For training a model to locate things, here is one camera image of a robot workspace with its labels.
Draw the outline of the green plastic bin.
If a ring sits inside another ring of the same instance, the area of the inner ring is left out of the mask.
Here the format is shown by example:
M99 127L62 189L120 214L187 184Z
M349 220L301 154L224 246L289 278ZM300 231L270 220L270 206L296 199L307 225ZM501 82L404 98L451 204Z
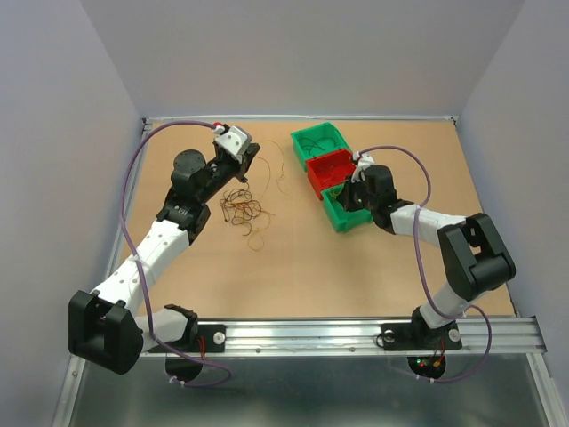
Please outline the green plastic bin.
M345 212L342 209L337 200L342 187L343 185L340 184L321 192L324 210L333 229L338 233L345 233L357 226L371 223L373 221L372 215L365 209L356 212Z
M326 122L291 133L293 152L307 172L306 161L338 149L351 151L341 132Z

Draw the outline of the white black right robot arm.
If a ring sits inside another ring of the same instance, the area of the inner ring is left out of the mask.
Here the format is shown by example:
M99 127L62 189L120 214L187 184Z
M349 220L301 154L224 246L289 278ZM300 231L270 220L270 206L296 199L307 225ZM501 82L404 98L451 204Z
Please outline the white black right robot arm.
M403 331L392 332L396 343L408 340L429 347L480 296L516 276L516 264L489 215L437 213L403 200L397 196L392 173L385 165L358 167L344 181L337 200L344 211L365 209L380 229L413 238L427 301L414 310ZM420 242L441 252L446 282L436 294L425 284Z

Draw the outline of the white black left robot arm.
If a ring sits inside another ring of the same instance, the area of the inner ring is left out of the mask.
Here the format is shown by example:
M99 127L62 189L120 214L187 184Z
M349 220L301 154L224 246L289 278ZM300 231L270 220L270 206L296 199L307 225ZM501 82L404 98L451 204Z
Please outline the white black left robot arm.
M116 374L127 373L142 352L160 346L185 356L199 345L197 315L168 304L147 318L136 318L148 307L148 290L166 268L195 242L210 218L208 201L230 180L246 180L257 143L246 143L233 156L221 145L205 160L195 149L173 160L170 187L164 205L148 234L105 281L91 292L78 291L68 304L68 349Z

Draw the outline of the far green plastic bin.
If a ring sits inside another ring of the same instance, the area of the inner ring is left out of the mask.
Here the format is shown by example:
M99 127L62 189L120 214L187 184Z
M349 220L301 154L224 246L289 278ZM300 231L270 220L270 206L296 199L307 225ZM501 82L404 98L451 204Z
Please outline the far green plastic bin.
M291 133L293 152L307 172L306 161L338 149L351 151L341 132L326 122Z

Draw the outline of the red plastic bin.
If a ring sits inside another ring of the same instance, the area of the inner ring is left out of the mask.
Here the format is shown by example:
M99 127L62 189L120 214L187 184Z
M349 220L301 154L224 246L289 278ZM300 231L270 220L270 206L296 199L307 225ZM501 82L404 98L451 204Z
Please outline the red plastic bin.
M352 161L352 152L338 149L306 161L307 175L318 199L324 199L323 191L342 184L351 175L356 166Z

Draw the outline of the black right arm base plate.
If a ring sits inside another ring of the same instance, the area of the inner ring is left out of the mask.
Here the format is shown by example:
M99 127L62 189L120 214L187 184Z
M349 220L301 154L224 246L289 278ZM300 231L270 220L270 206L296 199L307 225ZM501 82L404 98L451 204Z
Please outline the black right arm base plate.
M460 350L461 338L453 340L450 332L456 323L438 329L427 326L414 326L411 322L389 322L381 325L378 338L379 345L386 351L434 351Z

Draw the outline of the near green plastic bin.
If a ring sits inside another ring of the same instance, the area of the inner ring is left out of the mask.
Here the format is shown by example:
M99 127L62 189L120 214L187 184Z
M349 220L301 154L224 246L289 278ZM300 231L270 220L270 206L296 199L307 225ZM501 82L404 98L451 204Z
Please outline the near green plastic bin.
M356 212L345 212L342 209L337 200L342 187L343 185L340 184L321 192L324 210L333 229L338 233L345 233L357 226L371 223L373 221L372 215L365 209Z

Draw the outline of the aluminium mounting rail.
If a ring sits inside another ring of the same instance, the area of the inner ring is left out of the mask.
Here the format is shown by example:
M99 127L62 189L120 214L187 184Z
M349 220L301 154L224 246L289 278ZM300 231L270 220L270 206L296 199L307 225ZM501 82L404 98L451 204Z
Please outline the aluminium mounting rail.
M433 354L522 354L546 351L537 321L533 318L463 318L450 332L453 340L461 338L460 350L386 351L378 343L381 325L409 322L406 318L280 319L228 320L202 319L200 324L227 327L224 353L208 356L250 357L326 357L387 356Z

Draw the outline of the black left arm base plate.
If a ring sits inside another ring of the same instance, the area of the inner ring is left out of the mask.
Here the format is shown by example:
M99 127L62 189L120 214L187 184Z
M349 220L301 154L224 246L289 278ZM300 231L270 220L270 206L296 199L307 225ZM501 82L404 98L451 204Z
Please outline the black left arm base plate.
M225 352L227 327L223 324L200 324L185 333L179 340L167 342L176 350L186 353L215 354Z

